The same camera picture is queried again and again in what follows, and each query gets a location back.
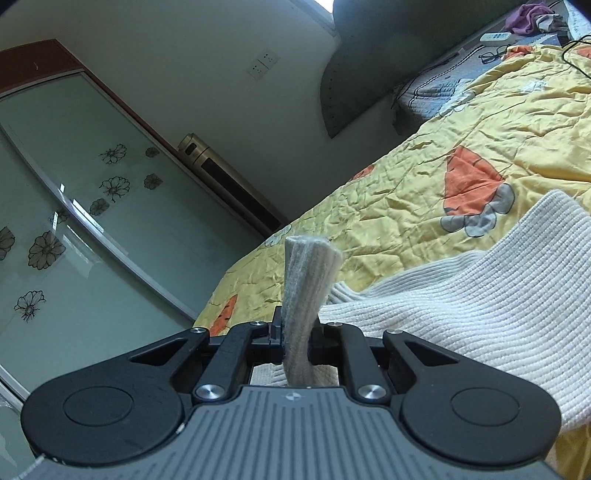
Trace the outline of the cream knitted sweater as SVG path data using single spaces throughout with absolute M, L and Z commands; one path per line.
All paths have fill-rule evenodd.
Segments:
M 355 292 L 335 278 L 339 249 L 290 236 L 283 318 L 287 352 L 252 383 L 332 385 L 305 358 L 312 324 L 342 322 L 378 337 L 402 330 L 526 379 L 557 402 L 562 427 L 590 421 L 590 217 L 570 196 L 544 195 L 493 247 L 434 261 Z

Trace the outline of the gold tower air conditioner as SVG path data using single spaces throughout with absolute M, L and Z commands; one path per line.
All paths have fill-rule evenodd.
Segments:
M 287 225 L 266 197 L 194 133 L 187 134 L 177 150 L 185 166 L 264 237 Z

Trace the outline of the grey patterned pillow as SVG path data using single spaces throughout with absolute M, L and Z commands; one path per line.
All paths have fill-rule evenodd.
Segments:
M 560 46 L 561 41 L 567 39 L 566 34 L 541 34 L 519 38 L 511 45 Z M 424 122 L 463 97 L 463 91 L 471 82 L 501 63 L 504 56 L 489 65 L 483 65 L 479 59 L 482 53 L 495 50 L 498 46 L 479 44 L 460 50 L 426 68 L 406 84 L 396 85 L 393 98 L 393 126 L 396 132 L 401 136 L 412 135 Z

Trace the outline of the yellow quilt with orange patches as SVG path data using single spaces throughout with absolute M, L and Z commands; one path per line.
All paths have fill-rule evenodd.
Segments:
M 284 242 L 328 239 L 335 277 L 362 292 L 384 279 L 500 241 L 558 190 L 590 217 L 590 42 L 524 46 L 475 80 L 465 99 L 256 247 L 224 274 L 197 324 L 212 334 L 269 320 L 283 296 Z M 551 455 L 590 475 L 590 421 Z

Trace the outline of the dark green padded headboard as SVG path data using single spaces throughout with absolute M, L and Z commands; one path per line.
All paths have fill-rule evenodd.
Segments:
M 322 120 L 334 138 L 401 81 L 419 74 L 518 1 L 335 1 L 341 44 L 322 74 Z

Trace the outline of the black eyeglasses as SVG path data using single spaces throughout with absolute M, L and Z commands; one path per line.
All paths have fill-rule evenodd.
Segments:
M 483 65 L 489 65 L 493 62 L 500 60 L 507 52 L 508 45 L 501 45 L 495 48 L 495 50 L 490 50 L 482 53 L 479 56 L 479 59 Z

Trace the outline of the white remote control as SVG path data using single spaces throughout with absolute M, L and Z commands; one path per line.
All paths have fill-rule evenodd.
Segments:
M 486 32 L 480 37 L 479 42 L 483 45 L 510 44 L 514 38 L 515 35 L 511 32 Z

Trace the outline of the purple garment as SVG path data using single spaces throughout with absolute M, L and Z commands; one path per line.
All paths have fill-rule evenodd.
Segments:
M 523 4 L 507 17 L 504 30 L 520 36 L 529 36 L 538 30 L 539 17 L 553 13 L 554 11 L 544 3 Z

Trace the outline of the white wall socket plate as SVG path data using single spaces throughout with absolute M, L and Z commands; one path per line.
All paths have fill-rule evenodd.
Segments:
M 264 49 L 256 56 L 256 59 L 250 62 L 249 66 L 246 68 L 246 73 L 248 73 L 252 79 L 260 80 L 265 77 L 279 61 L 279 54 L 273 50 Z

